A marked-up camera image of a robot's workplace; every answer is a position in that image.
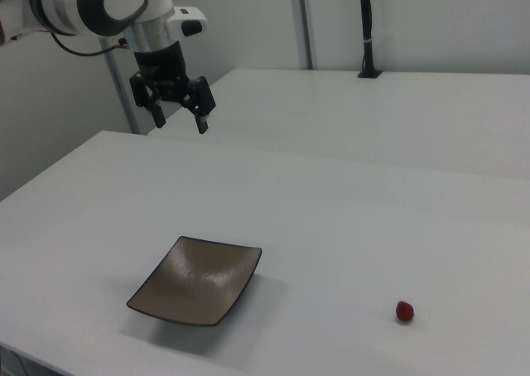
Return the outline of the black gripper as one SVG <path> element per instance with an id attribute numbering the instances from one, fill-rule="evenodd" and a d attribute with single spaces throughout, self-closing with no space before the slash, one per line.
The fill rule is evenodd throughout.
<path id="1" fill-rule="evenodd" d="M 157 128 L 166 123 L 160 101 L 182 102 L 195 117 L 199 134 L 209 128 L 207 118 L 216 107 L 210 85 L 204 76 L 191 80 L 179 41 L 153 52 L 134 53 L 139 71 L 129 83 L 135 104 L 145 108 Z"/>

